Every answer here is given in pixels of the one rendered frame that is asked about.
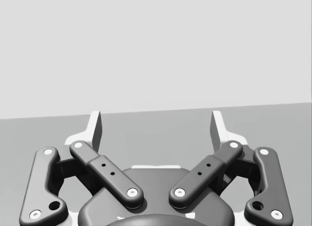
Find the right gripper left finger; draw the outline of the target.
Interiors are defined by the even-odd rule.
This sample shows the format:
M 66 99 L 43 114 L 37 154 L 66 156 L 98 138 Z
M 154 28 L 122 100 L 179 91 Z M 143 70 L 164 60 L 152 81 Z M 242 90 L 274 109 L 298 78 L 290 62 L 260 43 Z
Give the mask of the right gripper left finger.
M 93 111 L 84 131 L 69 136 L 61 149 L 44 147 L 34 155 L 19 224 L 59 226 L 69 218 L 66 202 L 59 197 L 64 180 L 76 176 L 92 195 L 104 187 L 121 205 L 143 205 L 143 190 L 104 155 L 99 155 L 102 136 L 100 111 Z

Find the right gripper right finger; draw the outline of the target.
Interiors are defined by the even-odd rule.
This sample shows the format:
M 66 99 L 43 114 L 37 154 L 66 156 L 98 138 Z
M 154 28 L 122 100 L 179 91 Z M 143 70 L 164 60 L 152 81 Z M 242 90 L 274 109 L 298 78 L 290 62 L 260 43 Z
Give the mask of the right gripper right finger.
M 206 156 L 169 191 L 169 203 L 187 208 L 207 188 L 221 194 L 237 177 L 248 179 L 254 197 L 246 202 L 246 222 L 255 226 L 291 226 L 293 213 L 277 152 L 252 150 L 247 140 L 227 130 L 220 111 L 213 111 L 210 135 L 214 154 Z

